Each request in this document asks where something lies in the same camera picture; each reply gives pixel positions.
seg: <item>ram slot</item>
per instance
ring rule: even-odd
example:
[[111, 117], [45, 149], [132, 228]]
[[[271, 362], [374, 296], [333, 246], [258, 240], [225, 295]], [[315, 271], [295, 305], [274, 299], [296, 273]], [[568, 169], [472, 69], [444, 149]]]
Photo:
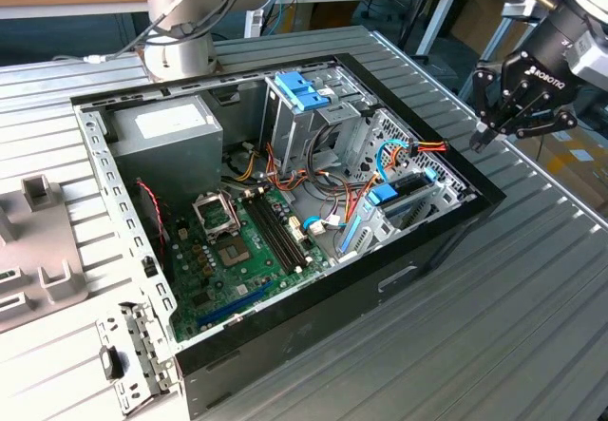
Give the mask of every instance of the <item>ram slot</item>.
[[280, 261], [285, 273], [292, 274], [297, 266], [305, 267], [304, 255], [281, 225], [268, 202], [263, 198], [255, 198], [244, 201], [243, 204], [256, 224], [257, 230]]

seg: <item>yellow wire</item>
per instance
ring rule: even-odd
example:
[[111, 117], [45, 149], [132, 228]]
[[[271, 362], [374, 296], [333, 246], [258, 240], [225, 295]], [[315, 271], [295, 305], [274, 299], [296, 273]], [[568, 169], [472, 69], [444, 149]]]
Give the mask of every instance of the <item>yellow wire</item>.
[[247, 170], [245, 171], [245, 173], [240, 176], [237, 177], [235, 180], [242, 182], [242, 181], [246, 181], [247, 179], [250, 178], [250, 176], [253, 174], [254, 172], [254, 158], [256, 157], [255, 153], [251, 154], [251, 158], [249, 159], [249, 165], [247, 166]]

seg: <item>metal bracket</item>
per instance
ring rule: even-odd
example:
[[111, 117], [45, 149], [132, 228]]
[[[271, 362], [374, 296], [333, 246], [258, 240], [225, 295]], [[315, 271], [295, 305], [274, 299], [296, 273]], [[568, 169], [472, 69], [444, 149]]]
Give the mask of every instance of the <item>metal bracket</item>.
[[105, 377], [114, 383], [123, 414], [178, 384], [173, 355], [148, 303], [121, 304], [95, 324]]

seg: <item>blue plastic clip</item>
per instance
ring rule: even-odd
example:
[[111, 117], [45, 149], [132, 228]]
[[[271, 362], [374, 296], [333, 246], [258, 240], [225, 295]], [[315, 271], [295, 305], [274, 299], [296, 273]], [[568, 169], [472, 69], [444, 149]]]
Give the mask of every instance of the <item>blue plastic clip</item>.
[[437, 172], [435, 172], [434, 169], [431, 169], [430, 167], [425, 167], [425, 174], [431, 182], [435, 182], [437, 180]]
[[319, 95], [313, 88], [313, 83], [297, 71], [277, 74], [275, 82], [300, 110], [317, 109], [330, 103], [329, 98]]
[[388, 183], [374, 186], [368, 194], [368, 198], [373, 205], [378, 205], [381, 202], [391, 200], [395, 196], [397, 196], [397, 192]]

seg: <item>cardboard box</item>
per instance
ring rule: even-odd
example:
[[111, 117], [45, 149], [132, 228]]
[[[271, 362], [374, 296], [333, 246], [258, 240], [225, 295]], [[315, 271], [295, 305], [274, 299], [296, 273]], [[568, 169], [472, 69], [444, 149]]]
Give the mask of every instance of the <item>cardboard box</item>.
[[[515, 145], [532, 160], [541, 138]], [[582, 128], [544, 136], [538, 164], [603, 217], [608, 217], [608, 148]]]
[[[452, 27], [451, 34], [481, 55], [502, 22], [503, 0], [468, 0]], [[496, 59], [511, 53], [522, 38], [526, 25], [515, 22], [497, 50]]]

